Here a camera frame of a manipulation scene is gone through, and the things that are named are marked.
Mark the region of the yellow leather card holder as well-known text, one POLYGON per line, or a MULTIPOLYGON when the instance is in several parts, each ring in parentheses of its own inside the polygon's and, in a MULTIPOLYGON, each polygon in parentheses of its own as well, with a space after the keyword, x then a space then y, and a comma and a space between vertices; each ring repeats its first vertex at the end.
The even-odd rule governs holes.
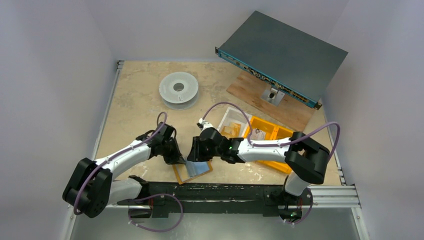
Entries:
POLYGON ((188 183, 213 171, 210 161, 193 162, 186 160, 184 163, 174 164, 172 168, 179 185, 188 183))

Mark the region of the gold credit cards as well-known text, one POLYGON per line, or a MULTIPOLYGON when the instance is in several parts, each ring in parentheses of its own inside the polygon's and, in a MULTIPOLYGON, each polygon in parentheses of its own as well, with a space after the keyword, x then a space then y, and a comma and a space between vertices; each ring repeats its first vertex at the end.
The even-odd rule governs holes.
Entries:
POLYGON ((241 124, 236 122, 230 122, 229 125, 225 125, 220 134, 227 138, 238 138, 241 130, 241 124))

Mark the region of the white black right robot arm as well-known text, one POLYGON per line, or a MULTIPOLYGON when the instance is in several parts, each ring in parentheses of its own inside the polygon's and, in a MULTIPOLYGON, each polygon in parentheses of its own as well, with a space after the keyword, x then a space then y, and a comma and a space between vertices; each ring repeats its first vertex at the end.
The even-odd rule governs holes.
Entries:
POLYGON ((309 185, 323 184, 328 162, 334 153, 312 139, 314 134, 328 127, 328 124, 309 134, 296 131, 290 137, 277 140, 227 138, 202 118, 197 126, 201 132, 192 139, 188 161, 208 162, 219 157, 229 164, 256 161, 285 163, 292 172, 284 183, 280 196, 288 204, 298 200, 309 185))

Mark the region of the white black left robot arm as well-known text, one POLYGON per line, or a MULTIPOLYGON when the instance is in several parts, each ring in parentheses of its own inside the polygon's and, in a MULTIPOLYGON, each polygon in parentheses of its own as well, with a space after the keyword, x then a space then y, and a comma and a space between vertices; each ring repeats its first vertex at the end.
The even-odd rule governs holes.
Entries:
POLYGON ((155 130, 138 136, 128 146, 106 157, 80 160, 63 193, 62 199, 72 205, 75 214, 89 218, 98 216, 108 205, 121 201, 138 205, 149 199, 150 184, 131 175, 117 177, 133 166, 161 156, 166 164, 182 164, 184 158, 176 140, 176 129, 161 122, 155 130))

